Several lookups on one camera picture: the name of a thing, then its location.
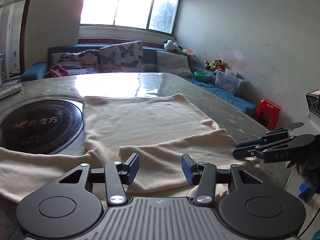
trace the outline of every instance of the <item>cream towel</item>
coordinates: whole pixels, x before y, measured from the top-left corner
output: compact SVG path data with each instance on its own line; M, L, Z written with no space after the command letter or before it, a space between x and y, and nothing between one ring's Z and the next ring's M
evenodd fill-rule
M119 160L120 146L152 145L216 129L217 123L181 94L165 98L87 97L84 98L87 154L32 155L0 148L0 194L19 202L81 163L100 168ZM104 187L95 194L104 200Z
M161 98L84 98L88 153L118 161L119 147L153 145L219 129L182 94Z
M235 163L245 166L259 162L256 158L235 160L232 151L236 146L228 132L219 129L151 146L120 147L121 161L127 160L132 153L138 153L140 157L140 169L126 192L130 196L185 196L187 181L181 169L183 153L188 153L195 162L213 163L218 169L229 169ZM227 190L221 186L217 189L220 195Z

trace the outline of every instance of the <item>toy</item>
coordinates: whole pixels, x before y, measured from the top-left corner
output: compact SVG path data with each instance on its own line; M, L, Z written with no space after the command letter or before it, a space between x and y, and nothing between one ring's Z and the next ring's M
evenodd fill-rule
M191 58L195 58L196 57L196 54L194 54L191 49L182 49L182 52L186 53Z
M220 71L224 71L224 60L221 59L214 59L214 60L206 60L204 62L204 68L206 69L210 69L210 70L220 70Z
M178 43L173 43L170 40L167 40L163 44L165 50L174 51L174 52L182 52L182 47L179 46Z
M195 77L195 79L203 82L208 82L211 79L211 76L209 74L198 71L194 71L193 76Z

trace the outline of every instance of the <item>metal screw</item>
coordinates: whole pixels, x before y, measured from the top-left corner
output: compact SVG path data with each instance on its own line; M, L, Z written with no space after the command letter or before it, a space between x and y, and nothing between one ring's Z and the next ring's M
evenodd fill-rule
M209 203L212 201L212 197L202 195L202 196L197 197L196 201L198 201L199 203Z
M110 197L110 202L113 204L121 204L125 201L125 197L124 196L120 196L120 195L114 195L112 197Z

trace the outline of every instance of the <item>gray pillow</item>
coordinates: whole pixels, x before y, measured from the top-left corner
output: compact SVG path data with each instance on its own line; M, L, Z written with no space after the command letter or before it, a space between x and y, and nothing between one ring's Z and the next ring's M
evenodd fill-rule
M184 55L157 51L157 71L174 74L180 77L192 77L188 58Z

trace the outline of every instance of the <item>sofa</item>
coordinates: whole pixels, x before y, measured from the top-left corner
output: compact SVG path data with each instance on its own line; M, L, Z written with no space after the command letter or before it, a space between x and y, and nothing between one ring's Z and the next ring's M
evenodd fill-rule
M77 44L72 46L62 46L62 47L52 47L48 49L47 61L36 62L31 67L29 67L19 78L18 83L43 79L44 75L49 71L50 68L50 57L54 53L70 52L77 53L88 49L97 49L99 50L102 47L108 46L111 44ZM192 64L191 58L185 53L181 52L172 52L165 49L143 47L143 61L145 72L157 72L157 50L171 52L175 54L185 55L188 57L189 65Z
M89 49L99 50L100 48L108 46L108 45L111 45L111 44L77 44L77 45L72 45L72 46L62 46L62 47L49 48L48 55L47 55L47 61L34 63L30 68L28 68L21 75L18 82L26 82L26 81L43 79L44 75L48 72L48 70L50 68L51 55L54 53L62 53L62 52L77 53L77 52L81 52L81 51L89 50ZM192 73L194 71L200 71L200 72L208 73L212 77L212 79L206 83L200 82L200 81L196 80L195 78L190 78L190 77L185 78L187 81L209 91L212 94L215 94L216 96L227 101L231 105L237 107L238 109L240 109L242 112L244 112L248 116L250 116L250 117L253 116L255 109L256 109L256 104L254 104L253 102L249 101L246 98L243 98L241 96L234 96L234 95L228 93L227 91L222 90L221 88L214 86L214 81L215 81L214 72L211 70L205 69L204 64L201 65L200 63L196 62L194 59L192 59L191 57L189 57L185 53L172 52L172 51L167 51L167 50L158 49L158 48L143 47L142 52L143 52L143 61L144 61L145 72L157 72L157 51L158 50L187 56L189 68ZM97 63L98 63L98 65L101 64L100 57L98 57Z

